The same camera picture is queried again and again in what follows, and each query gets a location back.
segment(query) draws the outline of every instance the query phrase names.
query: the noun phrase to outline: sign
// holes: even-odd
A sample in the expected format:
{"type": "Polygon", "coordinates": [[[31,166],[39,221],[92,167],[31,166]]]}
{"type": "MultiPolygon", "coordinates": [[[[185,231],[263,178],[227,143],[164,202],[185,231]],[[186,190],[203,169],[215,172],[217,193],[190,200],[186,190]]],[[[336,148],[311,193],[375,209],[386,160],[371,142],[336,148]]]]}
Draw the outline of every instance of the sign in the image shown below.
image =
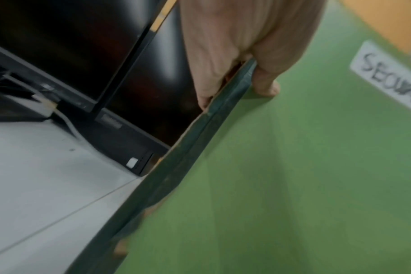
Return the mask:
{"type": "Polygon", "coordinates": [[[350,69],[411,109],[411,70],[371,41],[362,44],[350,69]]]}

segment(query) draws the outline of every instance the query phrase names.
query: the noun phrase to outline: hand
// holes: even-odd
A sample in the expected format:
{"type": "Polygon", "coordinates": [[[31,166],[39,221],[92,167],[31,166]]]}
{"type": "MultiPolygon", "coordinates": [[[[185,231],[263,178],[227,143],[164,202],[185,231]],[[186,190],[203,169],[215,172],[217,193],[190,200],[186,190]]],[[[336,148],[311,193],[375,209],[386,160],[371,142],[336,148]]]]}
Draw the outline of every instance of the hand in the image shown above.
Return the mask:
{"type": "Polygon", "coordinates": [[[205,110],[224,76],[254,57],[252,85],[275,96],[275,79],[305,52],[326,0],[180,0],[187,59],[205,110]]]}

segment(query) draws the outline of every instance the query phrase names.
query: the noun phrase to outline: green surface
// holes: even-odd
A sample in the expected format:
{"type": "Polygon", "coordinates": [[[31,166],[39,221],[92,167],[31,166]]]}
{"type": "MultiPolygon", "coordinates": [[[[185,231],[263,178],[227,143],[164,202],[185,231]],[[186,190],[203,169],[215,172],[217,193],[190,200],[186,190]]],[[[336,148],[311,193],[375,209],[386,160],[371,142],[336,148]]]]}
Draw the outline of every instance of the green surface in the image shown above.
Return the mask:
{"type": "Polygon", "coordinates": [[[117,274],[411,274],[411,110],[350,71],[339,4],[273,100],[248,93],[117,274]]]}

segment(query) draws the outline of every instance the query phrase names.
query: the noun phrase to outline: cable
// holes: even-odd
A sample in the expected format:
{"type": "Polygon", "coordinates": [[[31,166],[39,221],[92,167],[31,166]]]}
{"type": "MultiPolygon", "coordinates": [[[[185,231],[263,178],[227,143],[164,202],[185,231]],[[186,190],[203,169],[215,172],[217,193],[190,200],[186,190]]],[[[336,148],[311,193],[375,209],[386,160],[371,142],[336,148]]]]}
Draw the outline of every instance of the cable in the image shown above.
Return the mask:
{"type": "Polygon", "coordinates": [[[30,92],[34,93],[35,95],[37,95],[36,99],[38,101],[40,101],[43,105],[47,106],[48,108],[50,108],[53,113],[55,113],[58,117],[60,117],[65,124],[67,125],[67,127],[69,128],[69,130],[71,131],[71,133],[73,134],[73,136],[79,141],[79,144],[82,145],[86,150],[88,150],[90,153],[94,154],[95,156],[97,156],[98,158],[100,158],[101,160],[108,162],[114,166],[116,166],[117,168],[122,169],[123,171],[126,171],[126,167],[121,165],[119,162],[112,160],[111,158],[109,158],[108,156],[104,155],[103,153],[101,153],[100,151],[98,151],[92,144],[90,144],[84,136],[82,136],[82,134],[76,129],[75,125],[73,125],[73,123],[70,121],[70,119],[64,115],[64,113],[62,113],[61,111],[59,111],[56,108],[56,104],[54,104],[52,101],[50,101],[46,96],[43,95],[43,93],[41,93],[39,90],[37,90],[36,88],[31,87],[30,85],[17,80],[16,78],[12,77],[9,73],[6,73],[3,75],[4,79],[7,79],[23,88],[26,88],[27,90],[29,90],[30,92]]]}

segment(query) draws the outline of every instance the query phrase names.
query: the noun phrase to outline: white desk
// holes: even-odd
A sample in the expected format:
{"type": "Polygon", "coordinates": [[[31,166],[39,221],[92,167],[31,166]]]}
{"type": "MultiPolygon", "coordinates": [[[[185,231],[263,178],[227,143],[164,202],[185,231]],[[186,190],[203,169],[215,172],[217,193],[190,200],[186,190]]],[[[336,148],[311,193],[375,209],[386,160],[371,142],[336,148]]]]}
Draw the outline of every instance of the white desk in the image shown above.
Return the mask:
{"type": "Polygon", "coordinates": [[[141,179],[50,122],[0,123],[0,274],[61,274],[141,179]]]}

